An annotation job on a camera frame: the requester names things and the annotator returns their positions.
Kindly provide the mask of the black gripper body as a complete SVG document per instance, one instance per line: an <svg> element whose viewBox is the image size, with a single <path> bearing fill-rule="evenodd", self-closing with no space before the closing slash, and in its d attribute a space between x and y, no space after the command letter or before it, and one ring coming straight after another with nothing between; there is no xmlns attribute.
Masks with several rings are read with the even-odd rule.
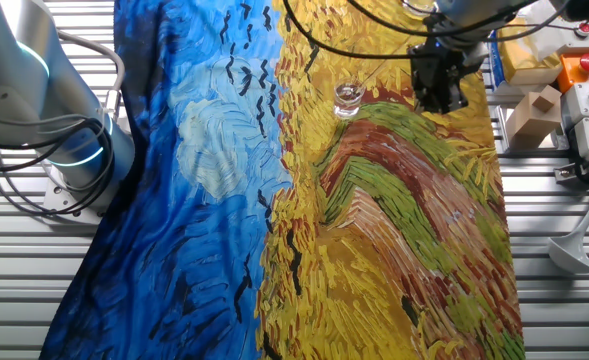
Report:
<svg viewBox="0 0 589 360"><path fill-rule="evenodd" d="M462 51L440 44L421 44L413 48L413 75L432 88L457 84L464 76L479 70L479 59L468 59Z"/></svg>

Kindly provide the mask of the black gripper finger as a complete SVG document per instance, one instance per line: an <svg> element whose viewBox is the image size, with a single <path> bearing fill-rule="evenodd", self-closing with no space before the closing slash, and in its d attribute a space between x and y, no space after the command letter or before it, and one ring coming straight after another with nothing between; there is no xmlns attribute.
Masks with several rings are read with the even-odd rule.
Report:
<svg viewBox="0 0 589 360"><path fill-rule="evenodd" d="M468 99L460 87L448 87L443 90L443 114L447 114L469 105Z"/></svg>
<svg viewBox="0 0 589 360"><path fill-rule="evenodd" d="M413 75L413 91L415 96L414 109L416 112L438 112L440 110L437 93L418 74Z"/></svg>

